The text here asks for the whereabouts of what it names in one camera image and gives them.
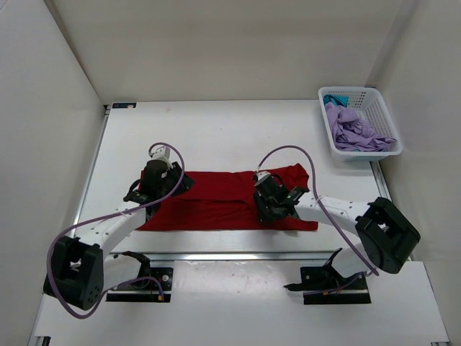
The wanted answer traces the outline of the aluminium rail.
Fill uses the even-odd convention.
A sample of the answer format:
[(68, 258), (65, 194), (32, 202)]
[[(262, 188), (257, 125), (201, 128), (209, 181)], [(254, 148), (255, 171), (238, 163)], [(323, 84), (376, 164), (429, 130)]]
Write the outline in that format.
[(173, 261), (320, 261), (325, 262), (333, 252), (144, 252), (156, 262)]

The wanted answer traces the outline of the small table label sticker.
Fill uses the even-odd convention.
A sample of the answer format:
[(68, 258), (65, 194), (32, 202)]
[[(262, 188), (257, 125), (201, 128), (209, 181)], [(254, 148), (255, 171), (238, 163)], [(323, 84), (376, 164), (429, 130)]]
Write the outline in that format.
[(112, 109), (133, 109), (136, 106), (136, 102), (115, 102), (112, 104)]

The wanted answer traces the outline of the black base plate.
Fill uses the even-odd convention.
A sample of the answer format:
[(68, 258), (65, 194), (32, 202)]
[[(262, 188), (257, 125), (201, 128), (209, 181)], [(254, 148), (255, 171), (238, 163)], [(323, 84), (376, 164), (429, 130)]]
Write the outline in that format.
[(372, 303), (367, 280), (363, 273), (342, 278), (327, 273), (322, 267), (301, 267), (300, 277), (305, 305)]
[(148, 276), (154, 280), (126, 283), (109, 290), (106, 294), (106, 301), (115, 303), (170, 303), (174, 268), (151, 266)]

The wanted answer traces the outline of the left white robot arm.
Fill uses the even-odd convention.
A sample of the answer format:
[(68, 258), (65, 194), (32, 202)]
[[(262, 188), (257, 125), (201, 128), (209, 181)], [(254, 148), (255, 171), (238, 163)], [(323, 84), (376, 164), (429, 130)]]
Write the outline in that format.
[(147, 162), (140, 179), (134, 181), (115, 210), (115, 217), (91, 224), (75, 238), (61, 236), (53, 246), (43, 291), (61, 294), (63, 300), (88, 311), (100, 297), (118, 286), (145, 289), (158, 283), (151, 278), (147, 256), (133, 251), (113, 254), (113, 249), (132, 231), (145, 225), (167, 197), (190, 191), (194, 180), (178, 163), (160, 159)]

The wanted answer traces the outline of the red t shirt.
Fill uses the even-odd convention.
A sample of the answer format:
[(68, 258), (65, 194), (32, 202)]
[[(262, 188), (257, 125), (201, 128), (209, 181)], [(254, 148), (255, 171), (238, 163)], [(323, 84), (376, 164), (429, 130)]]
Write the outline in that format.
[(253, 199), (254, 173), (194, 172), (191, 189), (170, 197), (140, 231), (275, 230), (316, 231), (315, 221), (285, 218), (262, 223)]

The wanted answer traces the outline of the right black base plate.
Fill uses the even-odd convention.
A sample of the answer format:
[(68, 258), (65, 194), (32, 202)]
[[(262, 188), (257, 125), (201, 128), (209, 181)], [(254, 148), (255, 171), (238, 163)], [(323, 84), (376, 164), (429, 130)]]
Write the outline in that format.
[(367, 280), (363, 273), (342, 278), (327, 273), (322, 267), (301, 267), (300, 277), (305, 305), (372, 303)]

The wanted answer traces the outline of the white plastic basket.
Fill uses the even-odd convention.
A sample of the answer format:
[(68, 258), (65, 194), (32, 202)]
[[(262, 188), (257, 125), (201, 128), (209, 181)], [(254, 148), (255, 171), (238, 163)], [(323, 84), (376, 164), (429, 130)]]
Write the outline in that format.
[[(379, 134), (388, 138), (394, 138), (395, 143), (390, 144), (388, 151), (363, 152), (363, 151), (341, 151), (334, 144), (334, 138), (328, 124), (325, 104), (323, 98), (326, 95), (335, 97), (347, 97), (346, 108), (353, 110), (357, 115), (366, 120)], [(381, 93), (371, 87), (364, 86), (324, 86), (318, 90), (318, 98), (321, 104), (324, 128), (329, 144), (329, 151), (332, 158), (337, 161), (379, 161), (388, 156), (399, 155), (402, 150), (401, 139), (396, 127), (393, 124), (391, 115), (387, 109)]]

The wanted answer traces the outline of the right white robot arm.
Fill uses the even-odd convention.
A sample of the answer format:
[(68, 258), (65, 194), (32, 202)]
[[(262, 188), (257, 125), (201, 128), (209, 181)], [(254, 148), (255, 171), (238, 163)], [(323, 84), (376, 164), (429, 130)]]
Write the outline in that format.
[(254, 201), (262, 223), (298, 220), (333, 226), (347, 243), (311, 275), (309, 284), (287, 289), (340, 289), (367, 273), (397, 274), (421, 240), (420, 233), (387, 198), (371, 203), (320, 196), (303, 187), (288, 189), (268, 172), (254, 176)]

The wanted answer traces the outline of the purple t shirt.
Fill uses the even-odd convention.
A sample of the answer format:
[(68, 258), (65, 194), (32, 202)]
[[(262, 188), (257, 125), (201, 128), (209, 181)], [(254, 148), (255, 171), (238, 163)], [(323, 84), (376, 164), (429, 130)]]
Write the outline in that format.
[(340, 151), (384, 152), (397, 142), (395, 138), (377, 133), (352, 109), (329, 102), (325, 104), (325, 111), (334, 146)]

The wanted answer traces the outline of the teal t shirt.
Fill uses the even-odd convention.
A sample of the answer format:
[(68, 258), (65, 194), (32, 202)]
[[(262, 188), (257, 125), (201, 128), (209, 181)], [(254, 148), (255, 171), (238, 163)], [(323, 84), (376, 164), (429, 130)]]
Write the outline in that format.
[(326, 94), (323, 96), (323, 103), (327, 105), (332, 103), (335, 106), (347, 107), (349, 103), (349, 98), (347, 96), (335, 95), (335, 94)]

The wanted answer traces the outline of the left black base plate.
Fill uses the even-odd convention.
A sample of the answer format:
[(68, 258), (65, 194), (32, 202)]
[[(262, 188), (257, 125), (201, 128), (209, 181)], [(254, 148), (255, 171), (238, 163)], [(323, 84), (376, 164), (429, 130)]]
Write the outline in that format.
[(151, 266), (148, 276), (154, 280), (126, 283), (109, 290), (106, 294), (106, 301), (115, 303), (170, 303), (174, 268)]

